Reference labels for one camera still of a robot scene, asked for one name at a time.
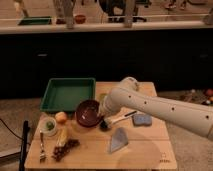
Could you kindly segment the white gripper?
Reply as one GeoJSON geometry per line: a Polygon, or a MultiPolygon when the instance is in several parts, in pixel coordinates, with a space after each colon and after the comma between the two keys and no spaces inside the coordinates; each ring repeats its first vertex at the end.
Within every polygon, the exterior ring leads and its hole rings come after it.
{"type": "Polygon", "coordinates": [[[107,102],[107,95],[105,98],[99,102],[99,108],[98,108],[98,115],[103,117],[110,117],[117,113],[116,110],[114,110],[109,103],[107,102]]]}

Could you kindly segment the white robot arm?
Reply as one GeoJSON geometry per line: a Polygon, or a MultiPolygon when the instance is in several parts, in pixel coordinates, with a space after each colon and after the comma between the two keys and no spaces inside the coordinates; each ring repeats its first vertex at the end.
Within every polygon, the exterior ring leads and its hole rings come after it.
{"type": "Polygon", "coordinates": [[[100,102],[99,114],[113,116],[122,107],[147,113],[213,141],[213,107],[151,97],[139,91],[139,82],[126,77],[100,102]]]}

